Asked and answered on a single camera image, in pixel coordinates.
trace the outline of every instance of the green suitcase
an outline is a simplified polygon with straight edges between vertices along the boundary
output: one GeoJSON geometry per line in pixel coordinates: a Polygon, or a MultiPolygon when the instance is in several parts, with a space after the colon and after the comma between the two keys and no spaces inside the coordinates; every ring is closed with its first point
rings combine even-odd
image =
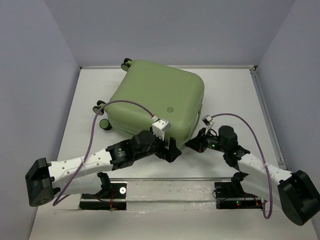
{"type": "MultiPolygon", "coordinates": [[[[165,138],[174,137],[182,148],[199,122],[203,80],[194,73],[145,60],[126,58],[121,68],[127,73],[110,101],[130,100],[145,106],[159,119],[168,120],[171,127],[165,138]]],[[[136,105],[120,102],[104,110],[113,128],[129,134],[149,130],[153,123],[150,115],[136,105]]]]}

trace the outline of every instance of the round logo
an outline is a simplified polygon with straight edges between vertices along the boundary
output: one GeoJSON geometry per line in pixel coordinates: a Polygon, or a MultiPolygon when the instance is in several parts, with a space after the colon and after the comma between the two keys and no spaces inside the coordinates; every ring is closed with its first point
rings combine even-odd
{"type": "Polygon", "coordinates": [[[168,111],[168,113],[172,113],[174,111],[174,108],[172,106],[170,106],[166,110],[168,111]]]}

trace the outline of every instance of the white connector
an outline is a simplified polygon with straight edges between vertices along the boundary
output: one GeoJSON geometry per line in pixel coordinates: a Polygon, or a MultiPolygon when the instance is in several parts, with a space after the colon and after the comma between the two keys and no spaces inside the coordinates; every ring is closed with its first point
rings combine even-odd
{"type": "Polygon", "coordinates": [[[152,131],[158,138],[165,140],[165,132],[170,127],[170,122],[162,118],[152,124],[152,131]]]}
{"type": "Polygon", "coordinates": [[[202,122],[206,125],[205,134],[207,134],[209,129],[211,129],[212,126],[215,124],[215,120],[210,115],[205,115],[202,118],[202,122]]]}

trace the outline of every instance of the gray wall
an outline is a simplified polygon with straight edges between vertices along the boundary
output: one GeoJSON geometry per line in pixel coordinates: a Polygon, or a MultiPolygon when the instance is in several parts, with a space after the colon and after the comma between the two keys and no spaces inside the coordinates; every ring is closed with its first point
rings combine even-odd
{"type": "Polygon", "coordinates": [[[257,65],[294,0],[45,0],[80,66],[257,65]]]}
{"type": "Polygon", "coordinates": [[[29,238],[36,209],[24,176],[57,158],[78,74],[43,0],[0,0],[1,239],[29,238]]]}
{"type": "MultiPolygon", "coordinates": [[[[290,170],[320,190],[320,1],[296,0],[258,67],[259,81],[290,170]]],[[[314,219],[320,236],[320,214],[314,219]]]]}

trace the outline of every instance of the black wheel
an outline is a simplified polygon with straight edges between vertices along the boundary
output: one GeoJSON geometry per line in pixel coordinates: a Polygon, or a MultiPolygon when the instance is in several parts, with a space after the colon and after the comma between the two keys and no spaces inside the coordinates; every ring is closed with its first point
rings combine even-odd
{"type": "Polygon", "coordinates": [[[101,104],[105,105],[106,103],[105,103],[104,101],[101,101],[101,100],[99,100],[99,101],[96,102],[96,105],[97,105],[97,106],[100,106],[101,104]]]}
{"type": "Polygon", "coordinates": [[[123,63],[126,64],[128,61],[131,61],[131,62],[132,62],[132,60],[131,60],[130,58],[127,58],[127,57],[126,57],[126,58],[123,60],[123,63]]]}
{"type": "Polygon", "coordinates": [[[128,72],[129,68],[130,68],[130,65],[129,65],[128,63],[122,63],[122,64],[121,64],[121,69],[122,69],[123,71],[128,72]]]}
{"type": "MultiPolygon", "coordinates": [[[[97,114],[97,112],[99,111],[99,109],[100,109],[99,106],[94,106],[94,107],[92,108],[92,110],[93,110],[93,112],[94,112],[95,114],[97,114]]],[[[99,115],[102,116],[104,113],[105,113],[105,111],[102,109],[102,110],[99,112],[99,115]]]]}
{"type": "Polygon", "coordinates": [[[99,126],[100,128],[102,128],[103,130],[106,130],[106,131],[109,131],[112,129],[112,126],[109,122],[108,119],[102,119],[100,122],[99,122],[99,126]]]}

